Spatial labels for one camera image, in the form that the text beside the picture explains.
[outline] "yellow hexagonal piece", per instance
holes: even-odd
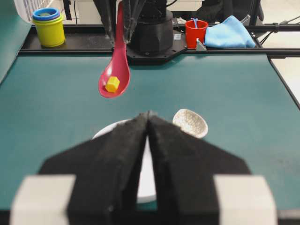
[[[119,87],[119,84],[120,84],[120,80],[116,76],[110,76],[105,85],[105,89],[108,92],[115,93]]]

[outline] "blue towel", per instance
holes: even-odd
[[[255,43],[244,25],[233,15],[223,23],[207,28],[204,45],[213,48],[255,47]]]

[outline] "red cup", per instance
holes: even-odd
[[[188,48],[196,48],[197,38],[202,42],[202,44],[204,43],[208,23],[198,20],[197,27],[198,28],[195,28],[195,23],[193,20],[186,22],[186,42]]]

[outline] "small metal bracket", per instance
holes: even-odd
[[[244,26],[249,26],[250,23],[250,15],[247,15],[244,19],[241,20],[241,23]],[[256,26],[263,26],[263,23],[259,17],[256,19]]]
[[[197,46],[196,52],[206,51],[206,47],[201,43],[201,41],[197,38]]]

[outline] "speckled bowl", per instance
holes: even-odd
[[[189,109],[180,109],[173,117],[173,124],[196,138],[203,138],[208,133],[208,126],[205,120]]]

